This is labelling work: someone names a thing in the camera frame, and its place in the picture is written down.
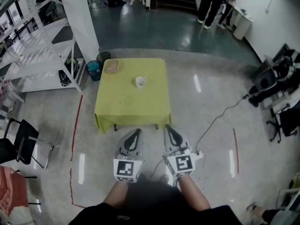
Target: trash bin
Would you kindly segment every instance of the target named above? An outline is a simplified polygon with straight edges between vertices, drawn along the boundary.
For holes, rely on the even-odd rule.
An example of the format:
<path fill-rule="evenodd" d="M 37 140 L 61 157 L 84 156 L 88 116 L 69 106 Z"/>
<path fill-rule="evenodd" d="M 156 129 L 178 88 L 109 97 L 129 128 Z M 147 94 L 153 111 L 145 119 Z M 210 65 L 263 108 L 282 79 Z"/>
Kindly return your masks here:
<path fill-rule="evenodd" d="M 90 77 L 93 81 L 99 81 L 101 78 L 102 67 L 98 61 L 90 61 L 86 65 L 86 69 L 89 72 Z"/>
<path fill-rule="evenodd" d="M 104 64 L 104 62 L 107 60 L 107 59 L 110 59 L 111 58 L 111 54 L 109 52 L 101 52 L 99 53 L 99 55 L 97 56 L 97 61 L 100 63 L 100 64 Z"/>

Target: white cup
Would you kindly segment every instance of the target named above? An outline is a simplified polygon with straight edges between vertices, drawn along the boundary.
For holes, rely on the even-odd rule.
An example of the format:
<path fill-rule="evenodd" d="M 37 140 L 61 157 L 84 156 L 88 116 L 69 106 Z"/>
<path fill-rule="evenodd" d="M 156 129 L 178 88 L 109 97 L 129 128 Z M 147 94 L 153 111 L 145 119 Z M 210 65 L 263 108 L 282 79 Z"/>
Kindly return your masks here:
<path fill-rule="evenodd" d="M 146 83 L 146 78 L 145 77 L 137 77 L 135 79 L 135 85 L 137 88 L 142 88 Z"/>

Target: yellow tablecloth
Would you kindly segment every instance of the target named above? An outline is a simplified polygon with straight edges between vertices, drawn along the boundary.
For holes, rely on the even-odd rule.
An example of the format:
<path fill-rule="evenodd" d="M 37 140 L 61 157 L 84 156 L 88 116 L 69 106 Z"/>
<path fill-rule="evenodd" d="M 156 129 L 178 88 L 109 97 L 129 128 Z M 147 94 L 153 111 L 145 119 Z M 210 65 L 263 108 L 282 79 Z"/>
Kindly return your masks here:
<path fill-rule="evenodd" d="M 117 59 L 116 74 L 102 72 L 96 106 L 96 126 L 104 134 L 113 125 L 172 122 L 165 61 L 162 59 Z M 135 78 L 146 77 L 143 88 Z"/>

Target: gray floor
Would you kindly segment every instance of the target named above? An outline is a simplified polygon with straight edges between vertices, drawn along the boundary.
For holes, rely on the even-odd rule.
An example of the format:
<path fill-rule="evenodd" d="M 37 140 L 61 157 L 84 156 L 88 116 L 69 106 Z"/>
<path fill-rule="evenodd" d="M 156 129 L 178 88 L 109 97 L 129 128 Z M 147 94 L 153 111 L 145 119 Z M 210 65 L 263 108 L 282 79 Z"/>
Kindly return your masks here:
<path fill-rule="evenodd" d="M 251 67 L 207 54 L 152 49 L 115 49 L 111 53 L 116 58 L 158 57 L 166 61 L 173 124 L 188 136 L 192 146 L 214 118 L 235 104 L 251 86 L 248 79 Z M 98 85 L 84 77 L 72 161 L 72 140 L 81 98 L 75 89 L 27 93 L 25 104 L 20 109 L 16 107 L 12 114 L 20 120 L 26 119 L 39 130 L 40 138 L 55 145 L 47 170 L 41 170 L 33 162 L 4 164 L 20 169 L 24 175 L 38 176 L 37 180 L 28 181 L 29 201 L 38 199 L 42 203 L 39 207 L 30 206 L 36 224 L 67 225 L 82 210 L 72 205 L 71 196 L 74 204 L 96 205 L 115 182 L 113 158 L 118 140 L 135 127 L 121 127 L 117 132 L 111 128 L 105 135 L 100 134 L 93 115 Z M 275 207 L 278 191 L 288 187 L 299 167 L 299 137 L 283 138 L 281 144 L 270 143 L 273 131 L 265 124 L 269 118 L 268 111 L 242 101 L 217 120 L 199 144 L 205 156 L 197 162 L 192 178 L 212 207 L 229 204 L 243 224 L 249 222 L 245 208 L 250 203 L 258 201 L 266 208 Z M 239 173 L 233 128 L 237 135 Z M 164 153 L 163 132 L 154 126 L 141 129 L 146 155 L 143 173 L 149 177 Z M 47 152 L 39 144 L 35 154 L 43 161 Z M 83 172 L 81 182 L 79 172 Z M 157 180 L 164 172 L 165 166 L 161 164 L 153 179 Z"/>
<path fill-rule="evenodd" d="M 101 49 L 150 48 L 208 53 L 257 66 L 259 61 L 245 41 L 216 27 L 203 30 L 197 17 L 171 10 L 145 10 L 139 0 L 109 8 L 107 0 L 89 0 L 90 14 Z"/>

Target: dark tiled floor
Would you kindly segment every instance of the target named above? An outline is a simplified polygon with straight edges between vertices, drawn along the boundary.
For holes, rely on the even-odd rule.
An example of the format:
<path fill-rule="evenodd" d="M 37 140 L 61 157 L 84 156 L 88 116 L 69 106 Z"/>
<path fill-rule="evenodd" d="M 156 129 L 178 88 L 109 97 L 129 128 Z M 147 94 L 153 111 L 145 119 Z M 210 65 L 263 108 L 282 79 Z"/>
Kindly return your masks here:
<path fill-rule="evenodd" d="M 197 18 L 170 10 L 145 10 L 139 0 L 129 6 L 109 8 L 107 0 L 89 0 L 90 14 L 101 49 L 150 48 L 208 53 L 258 66 L 245 41 L 227 30 L 203 30 Z"/>

